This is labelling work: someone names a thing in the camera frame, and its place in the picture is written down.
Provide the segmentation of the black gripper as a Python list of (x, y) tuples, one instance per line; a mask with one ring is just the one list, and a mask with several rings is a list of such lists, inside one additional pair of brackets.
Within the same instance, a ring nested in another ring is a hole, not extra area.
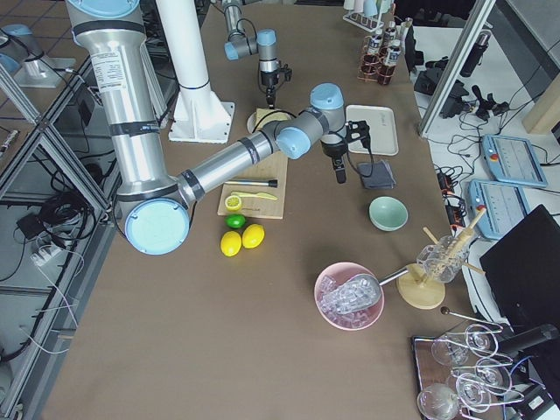
[(276, 88), (279, 83), (280, 69), (269, 69), (260, 71), (260, 82), (266, 91), (266, 102), (269, 109), (276, 107)]
[(347, 173), (344, 163), (344, 156), (347, 153), (347, 145), (344, 141), (337, 143), (321, 142), (323, 153), (332, 160), (332, 168), (334, 170), (338, 184), (347, 182)]

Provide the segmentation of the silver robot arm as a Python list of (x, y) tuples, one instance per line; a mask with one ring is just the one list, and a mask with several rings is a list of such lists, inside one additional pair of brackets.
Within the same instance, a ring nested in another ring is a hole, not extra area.
[(190, 212), (214, 188), (268, 156), (282, 152), (297, 159), (315, 143), (327, 144), (346, 124), (340, 88), (322, 83), (311, 91), (310, 106), (288, 121), (228, 143), (234, 106), (210, 87), (196, 10), (190, 1), (157, 5), (179, 84), (173, 133), (182, 140), (225, 147), (178, 176), (168, 173), (159, 125), (144, 71), (146, 40), (137, 1), (70, 1), (66, 5), (75, 42), (86, 48), (108, 121), (122, 175), (117, 199), (124, 234), (137, 250), (162, 255), (189, 234)]
[(254, 24), (242, 15), (242, 7), (254, 1), (222, 1), (227, 27), (224, 44), (226, 57), (230, 61), (257, 55), (259, 59), (260, 87), (263, 88), (269, 109), (276, 105), (277, 86), (284, 70), (277, 56), (277, 35), (272, 29), (257, 30)]

